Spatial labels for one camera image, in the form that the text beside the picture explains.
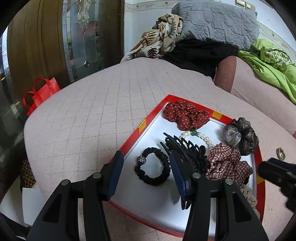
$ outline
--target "gray sheer scrunchie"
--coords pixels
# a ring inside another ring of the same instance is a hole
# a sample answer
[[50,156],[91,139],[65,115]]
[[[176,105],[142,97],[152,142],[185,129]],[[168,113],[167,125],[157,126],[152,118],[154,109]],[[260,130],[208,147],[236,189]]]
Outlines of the gray sheer scrunchie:
[[258,146],[259,140],[256,136],[250,122],[240,117],[238,120],[233,119],[223,129],[223,136],[227,145],[233,150],[240,151],[242,156],[254,153]]

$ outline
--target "red polka dot scrunchie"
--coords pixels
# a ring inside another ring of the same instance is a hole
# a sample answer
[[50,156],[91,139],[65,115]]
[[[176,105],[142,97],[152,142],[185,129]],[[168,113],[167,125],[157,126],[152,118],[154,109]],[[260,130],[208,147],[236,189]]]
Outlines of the red polka dot scrunchie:
[[179,100],[168,103],[163,115],[168,121],[177,122],[182,131],[198,129],[210,120],[206,110],[196,110],[194,105]]

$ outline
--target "gray quilted blanket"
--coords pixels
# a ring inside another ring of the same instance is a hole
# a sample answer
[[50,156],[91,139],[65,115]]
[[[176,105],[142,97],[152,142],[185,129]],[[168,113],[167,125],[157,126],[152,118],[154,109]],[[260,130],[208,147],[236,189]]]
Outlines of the gray quilted blanket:
[[249,50],[258,38],[257,12],[215,1],[182,0],[172,9],[183,19],[178,41],[196,38],[230,43]]

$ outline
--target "blanket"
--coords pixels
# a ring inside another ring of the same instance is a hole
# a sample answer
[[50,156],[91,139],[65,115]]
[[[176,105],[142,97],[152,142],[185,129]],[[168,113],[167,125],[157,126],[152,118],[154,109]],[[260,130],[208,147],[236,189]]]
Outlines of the blanket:
[[232,45],[189,39],[176,43],[173,51],[163,59],[181,69],[194,70],[214,79],[220,61],[231,55],[237,55],[237,49]]
[[172,51],[182,28],[182,18],[178,15],[160,16],[152,30],[143,33],[139,43],[121,59],[121,63],[137,57],[157,58]]
[[265,39],[253,43],[253,52],[239,51],[238,57],[245,60],[262,79],[286,92],[296,104],[296,64],[280,47]]
[[178,41],[184,39],[230,43],[239,50],[249,50],[258,38],[257,12],[216,1],[180,1],[172,9],[183,19]]

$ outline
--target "green cloth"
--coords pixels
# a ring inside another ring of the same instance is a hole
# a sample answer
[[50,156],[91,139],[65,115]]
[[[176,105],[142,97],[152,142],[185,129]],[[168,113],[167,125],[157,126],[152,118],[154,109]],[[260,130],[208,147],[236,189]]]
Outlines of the green cloth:
[[296,64],[286,52],[265,39],[256,40],[252,47],[254,53],[238,51],[237,56],[244,59],[260,79],[285,91],[296,104]]

